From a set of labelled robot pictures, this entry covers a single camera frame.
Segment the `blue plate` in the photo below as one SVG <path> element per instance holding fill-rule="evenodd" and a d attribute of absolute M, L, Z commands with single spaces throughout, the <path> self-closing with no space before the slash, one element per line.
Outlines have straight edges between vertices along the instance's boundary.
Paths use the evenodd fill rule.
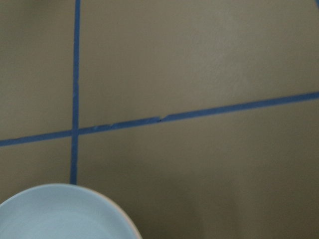
<path fill-rule="evenodd" d="M 2 239 L 140 239 L 137 227 L 110 198 L 70 184 L 26 189 L 0 205 Z"/>

